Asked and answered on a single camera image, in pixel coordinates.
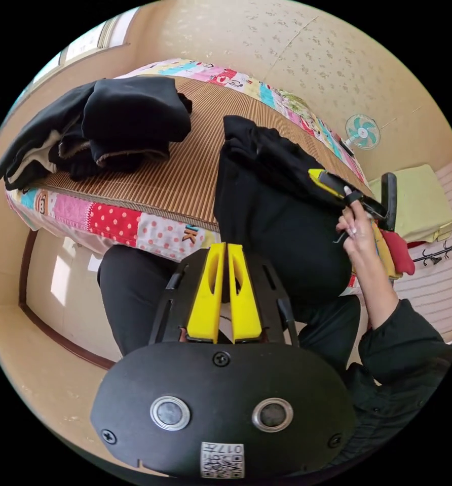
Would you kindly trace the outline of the person's right hand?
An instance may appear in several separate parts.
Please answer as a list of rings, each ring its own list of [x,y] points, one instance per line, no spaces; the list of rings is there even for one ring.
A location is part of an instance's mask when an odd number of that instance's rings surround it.
[[[343,247],[354,266],[378,255],[371,220],[359,200],[351,201],[343,209],[336,230],[347,234]]]

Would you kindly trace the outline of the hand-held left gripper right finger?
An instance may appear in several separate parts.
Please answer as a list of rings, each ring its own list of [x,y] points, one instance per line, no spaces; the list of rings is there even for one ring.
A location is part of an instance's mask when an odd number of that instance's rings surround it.
[[[241,245],[227,244],[233,342],[257,341],[262,334],[254,288]]]

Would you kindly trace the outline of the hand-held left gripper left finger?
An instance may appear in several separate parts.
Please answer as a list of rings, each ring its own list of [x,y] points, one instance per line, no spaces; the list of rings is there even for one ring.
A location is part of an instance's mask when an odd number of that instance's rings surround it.
[[[204,253],[186,327],[190,340],[218,342],[225,254],[225,243],[212,244]]]

